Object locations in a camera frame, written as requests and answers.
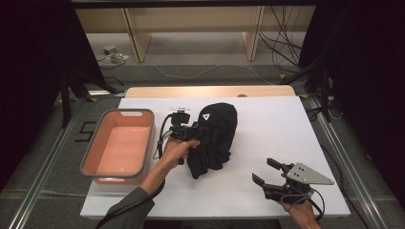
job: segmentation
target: plastic bin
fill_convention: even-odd
[[[155,123],[144,109],[107,111],[81,163],[81,173],[97,183],[141,184],[148,174]]]

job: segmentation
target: sleeve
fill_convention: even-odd
[[[149,198],[149,195],[140,187],[132,191],[128,196],[126,196],[122,201],[112,206],[107,215],[111,212],[116,211],[122,207],[133,204],[140,200]],[[128,212],[125,212],[121,215],[118,215],[109,221],[107,221],[101,228],[102,229],[129,229],[129,228],[143,228],[143,222],[149,212],[152,210],[155,202],[149,200],[144,204],[141,204],[139,207],[135,207]]]

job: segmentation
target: black bag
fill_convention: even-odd
[[[211,104],[201,110],[197,125],[209,128],[211,132],[200,139],[201,144],[196,149],[189,150],[187,164],[194,179],[206,174],[208,168],[222,169],[229,161],[238,114],[233,105]]]

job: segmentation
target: white tabletop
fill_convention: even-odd
[[[197,120],[203,107],[217,102],[232,104],[238,112],[230,160],[222,170],[208,170],[198,179],[191,177],[186,164],[172,170],[163,191],[154,198],[156,205],[149,213],[149,219],[276,219],[287,216],[278,203],[265,199],[262,188],[251,178],[254,173],[269,184],[285,183],[281,171],[266,164],[268,157],[286,164],[302,162],[334,180],[297,96],[123,98],[119,107],[150,109],[154,112],[158,133],[163,119],[172,113],[170,107],[189,107],[191,124]],[[151,160],[150,169],[156,162]],[[325,200],[325,217],[350,214],[336,183],[311,187]],[[133,185],[92,182],[80,215],[100,219],[135,188]],[[316,194],[312,199],[322,208],[322,201]]]

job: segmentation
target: black curtain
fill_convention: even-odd
[[[354,1],[346,27],[329,56],[333,93],[375,167],[405,209],[405,21],[399,1]],[[329,34],[332,8],[315,13],[303,47],[303,66]]]
[[[79,95],[86,93],[83,80],[71,70],[102,82],[104,79],[75,10],[68,6],[37,7],[30,0],[1,1],[0,29],[3,189],[46,124],[60,90],[60,76],[68,75],[71,88]]]

